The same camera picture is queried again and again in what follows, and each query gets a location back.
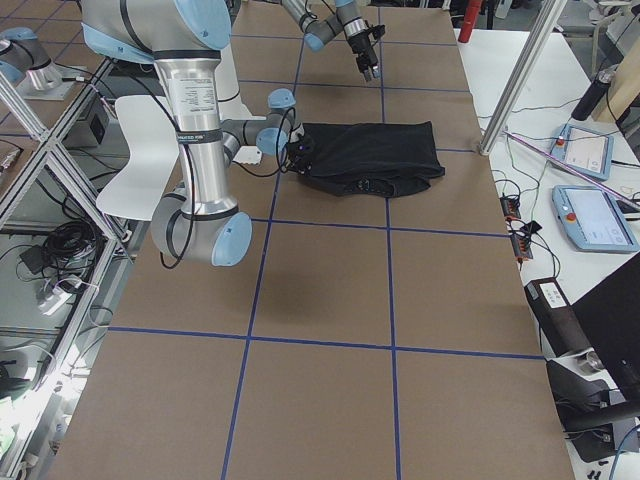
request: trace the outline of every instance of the sticker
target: sticker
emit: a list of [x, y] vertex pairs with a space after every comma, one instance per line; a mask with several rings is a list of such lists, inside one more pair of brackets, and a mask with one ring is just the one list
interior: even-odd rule
[[177, 116], [218, 113], [213, 78], [171, 78], [167, 82]]
[[564, 298], [562, 298], [562, 295], [555, 283], [541, 283], [540, 290], [542, 291], [544, 298], [547, 299], [547, 303], [549, 303], [551, 308], [567, 306], [567, 303], [564, 301]]

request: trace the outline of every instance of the white desk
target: white desk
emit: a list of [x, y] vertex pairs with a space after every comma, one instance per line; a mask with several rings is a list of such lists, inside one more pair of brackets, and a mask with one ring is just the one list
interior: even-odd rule
[[[493, 113], [526, 38], [527, 32], [475, 30], [468, 44], [459, 44], [478, 116], [488, 116]], [[581, 97], [589, 83], [564, 38], [560, 34], [553, 34], [514, 110], [523, 107], [562, 105], [569, 100]], [[508, 119], [508, 128], [512, 132], [535, 138], [553, 136], [570, 119], [576, 103], [557, 109], [525, 110], [513, 113]], [[486, 127], [489, 120], [480, 118], [479, 122], [481, 127]], [[616, 130], [613, 124], [596, 123], [590, 120], [572, 121], [572, 123], [602, 132]], [[551, 141], [532, 141], [531, 143], [545, 148], [551, 145]], [[544, 169], [544, 159], [513, 141], [511, 150], [516, 167], [535, 178], [540, 178]], [[638, 163], [624, 137], [619, 133], [615, 135], [613, 158], [626, 163]], [[493, 169], [504, 172], [507, 178], [516, 182], [523, 190], [535, 186], [531, 179], [512, 168], [504, 137], [494, 147], [490, 160]], [[494, 176], [496, 179], [503, 178], [502, 174], [497, 172]], [[640, 190], [640, 169], [612, 166], [611, 177], [606, 183], [615, 190], [630, 195]], [[502, 191], [503, 184], [497, 185], [499, 192]], [[629, 256], [584, 253], [572, 246], [555, 218], [551, 202], [551, 189], [558, 184], [581, 185], [586, 182], [548, 166], [540, 182], [534, 218], [543, 227], [540, 234], [562, 262], [558, 282], [568, 299], [574, 302], [626, 262]], [[515, 193], [515, 188], [507, 185], [506, 192]], [[521, 198], [520, 211], [526, 221], [531, 219], [534, 197], [535, 193], [530, 192], [525, 193]], [[640, 238], [640, 226], [637, 223], [631, 223], [631, 226], [636, 236]], [[532, 248], [534, 260], [525, 262], [521, 272], [523, 285], [532, 279], [551, 276], [553, 271], [550, 255], [535, 245]], [[585, 464], [572, 445], [568, 445], [568, 450], [576, 479], [586, 478], [586, 475], [594, 469], [602, 470], [601, 480], [608, 479], [610, 464], [603, 467], [598, 466], [597, 462]], [[640, 454], [623, 455], [616, 470], [615, 480], [637, 479], [638, 472], [640, 472]]]

